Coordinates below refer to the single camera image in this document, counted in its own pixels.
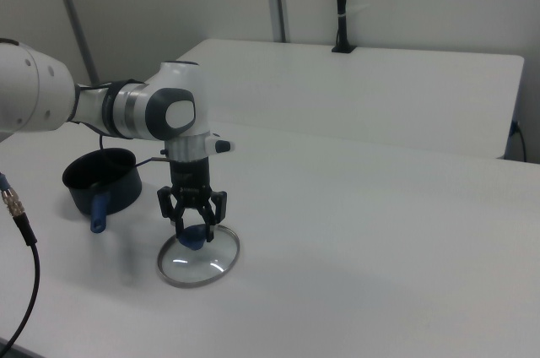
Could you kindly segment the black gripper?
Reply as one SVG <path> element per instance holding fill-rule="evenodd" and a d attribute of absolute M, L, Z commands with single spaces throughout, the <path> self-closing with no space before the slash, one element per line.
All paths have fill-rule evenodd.
<path fill-rule="evenodd" d="M 197 207 L 205 225 L 205 240 L 211 242 L 215 227 L 226 216 L 228 194 L 225 191 L 212 192 L 208 158 L 171 162 L 170 174 L 172 187 L 162 187 L 157 196 L 162 216 L 175 227 L 176 240 L 181 242 L 186 207 Z"/>

